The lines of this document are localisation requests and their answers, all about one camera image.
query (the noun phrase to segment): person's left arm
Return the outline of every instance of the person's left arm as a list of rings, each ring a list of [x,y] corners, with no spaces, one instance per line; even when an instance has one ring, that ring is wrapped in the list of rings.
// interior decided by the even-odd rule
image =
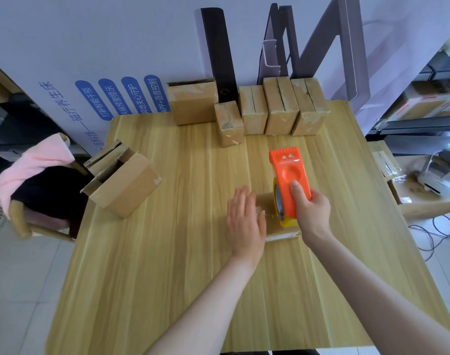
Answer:
[[[145,354],[219,354],[236,304],[264,250],[264,211],[256,217],[256,194],[246,186],[228,200],[232,256],[212,282]]]

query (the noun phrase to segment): wooden table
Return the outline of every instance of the wooden table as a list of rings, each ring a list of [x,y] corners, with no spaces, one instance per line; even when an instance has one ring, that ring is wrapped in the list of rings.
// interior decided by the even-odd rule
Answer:
[[[220,148],[215,123],[170,114],[117,117],[116,138],[164,180],[126,220],[89,202],[46,349],[142,354],[227,260],[226,201],[243,184],[270,192],[271,149],[299,146],[311,186],[332,203],[331,228],[361,261],[450,330],[450,315],[347,102],[331,101],[317,136],[246,136]],[[223,351],[370,345],[300,239],[268,243],[233,316]]]

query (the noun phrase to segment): person's left hand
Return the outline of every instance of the person's left hand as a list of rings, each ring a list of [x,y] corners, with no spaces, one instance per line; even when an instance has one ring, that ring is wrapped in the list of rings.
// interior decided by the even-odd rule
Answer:
[[[236,188],[227,208],[228,241],[232,257],[244,260],[256,268],[264,251],[266,219],[264,211],[256,217],[256,193],[248,187]]]

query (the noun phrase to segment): orange tape dispenser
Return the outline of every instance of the orange tape dispenser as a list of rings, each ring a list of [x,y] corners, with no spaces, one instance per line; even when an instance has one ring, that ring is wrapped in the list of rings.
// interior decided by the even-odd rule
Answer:
[[[299,148],[271,150],[269,161],[276,177],[273,182],[274,206],[283,227],[297,226],[295,202],[291,194],[291,182],[295,179],[304,189],[307,199],[311,199],[311,189],[305,174]]]

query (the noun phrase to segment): wooden chair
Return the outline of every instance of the wooden chair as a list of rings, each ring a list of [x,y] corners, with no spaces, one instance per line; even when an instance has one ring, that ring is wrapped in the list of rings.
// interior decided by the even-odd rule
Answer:
[[[63,141],[67,141],[67,136],[60,133]],[[78,170],[82,175],[86,176],[88,172],[77,162],[72,162],[71,167]],[[15,228],[18,238],[22,240],[27,240],[33,236],[33,233],[38,233],[45,235],[47,237],[56,238],[60,240],[66,240],[69,242],[75,242],[75,239],[70,237],[68,234],[61,233],[59,231],[53,231],[49,228],[28,223],[24,215],[25,205],[22,202],[11,200],[10,202],[10,221]]]

